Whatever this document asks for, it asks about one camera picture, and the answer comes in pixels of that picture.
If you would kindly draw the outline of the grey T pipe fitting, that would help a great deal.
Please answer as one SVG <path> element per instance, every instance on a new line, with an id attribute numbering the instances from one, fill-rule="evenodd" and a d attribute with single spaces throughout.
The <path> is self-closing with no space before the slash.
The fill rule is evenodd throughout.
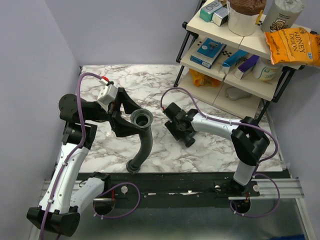
<path id="1" fill-rule="evenodd" d="M 180 140 L 184 143 L 184 145 L 189 148 L 195 143 L 194 136 L 197 132 L 196 131 L 185 131 L 182 133 Z"/>

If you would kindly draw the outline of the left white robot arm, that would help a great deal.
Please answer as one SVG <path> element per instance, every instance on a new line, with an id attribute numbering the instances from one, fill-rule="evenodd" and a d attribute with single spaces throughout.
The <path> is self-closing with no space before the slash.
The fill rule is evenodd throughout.
<path id="1" fill-rule="evenodd" d="M 139 136 L 139 151 L 126 164 L 128 172 L 137 173 L 153 147 L 154 117 L 137 105 L 124 88 L 112 85 L 104 87 L 96 101 L 68 93 L 61 97 L 58 107 L 65 127 L 57 166 L 39 205 L 31 207 L 26 217 L 42 233 L 70 237 L 79 225 L 81 212 L 96 196 L 104 198 L 111 191 L 111 177 L 95 172 L 73 193 L 80 168 L 95 140 L 97 124 L 109 122 L 118 138 Z"/>

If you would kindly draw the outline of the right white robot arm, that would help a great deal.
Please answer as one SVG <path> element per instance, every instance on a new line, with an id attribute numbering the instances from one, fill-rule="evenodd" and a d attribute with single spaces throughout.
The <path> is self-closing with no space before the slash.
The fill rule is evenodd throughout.
<path id="1" fill-rule="evenodd" d="M 165 123 L 166 128 L 176 141 L 182 141 L 187 148 L 195 143 L 194 135 L 198 132 L 232 141 L 239 163 L 230 183 L 230 191 L 236 196 L 247 192 L 258 161 L 270 144 L 270 140 L 252 117 L 227 120 L 211 115 L 203 116 L 197 109 L 185 112 L 174 102 L 163 113 L 169 119 Z"/>

